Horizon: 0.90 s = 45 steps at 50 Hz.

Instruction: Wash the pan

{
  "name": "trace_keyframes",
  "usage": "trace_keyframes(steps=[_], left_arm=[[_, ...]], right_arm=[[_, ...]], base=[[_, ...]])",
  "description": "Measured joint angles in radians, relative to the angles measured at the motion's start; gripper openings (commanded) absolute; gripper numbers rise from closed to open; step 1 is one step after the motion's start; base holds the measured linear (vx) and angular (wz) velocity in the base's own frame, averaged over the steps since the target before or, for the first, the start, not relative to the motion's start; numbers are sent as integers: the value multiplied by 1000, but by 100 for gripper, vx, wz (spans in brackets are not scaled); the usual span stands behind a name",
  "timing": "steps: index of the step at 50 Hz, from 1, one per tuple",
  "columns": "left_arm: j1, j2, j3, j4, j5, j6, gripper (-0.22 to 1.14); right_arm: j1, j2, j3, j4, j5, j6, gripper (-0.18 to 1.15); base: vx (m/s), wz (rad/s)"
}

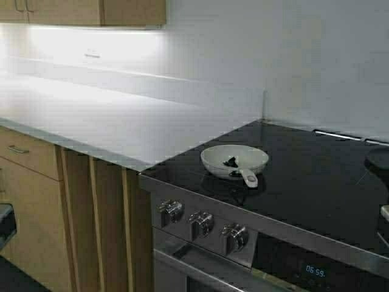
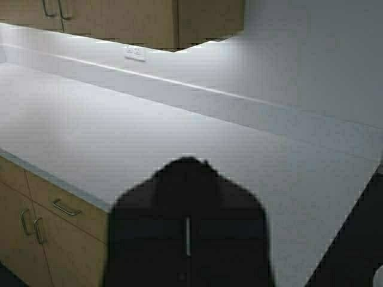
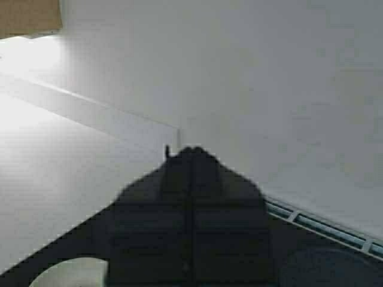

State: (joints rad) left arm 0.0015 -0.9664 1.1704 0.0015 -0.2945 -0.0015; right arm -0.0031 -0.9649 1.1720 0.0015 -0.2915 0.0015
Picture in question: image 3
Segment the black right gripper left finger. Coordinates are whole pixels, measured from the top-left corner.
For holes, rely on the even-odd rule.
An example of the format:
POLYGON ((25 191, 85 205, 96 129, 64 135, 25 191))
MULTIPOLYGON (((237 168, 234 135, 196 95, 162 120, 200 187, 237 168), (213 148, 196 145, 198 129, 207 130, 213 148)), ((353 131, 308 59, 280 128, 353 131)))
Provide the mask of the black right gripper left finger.
POLYGON ((129 184, 109 208, 107 286, 190 286, 192 149, 129 184))

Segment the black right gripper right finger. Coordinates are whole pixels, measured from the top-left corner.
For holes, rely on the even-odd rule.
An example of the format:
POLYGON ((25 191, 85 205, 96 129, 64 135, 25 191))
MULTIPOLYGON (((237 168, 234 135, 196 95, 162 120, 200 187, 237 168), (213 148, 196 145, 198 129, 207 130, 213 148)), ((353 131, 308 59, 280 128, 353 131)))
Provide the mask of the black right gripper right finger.
POLYGON ((199 286, 273 286, 265 199, 258 186, 193 148, 193 268, 199 286))

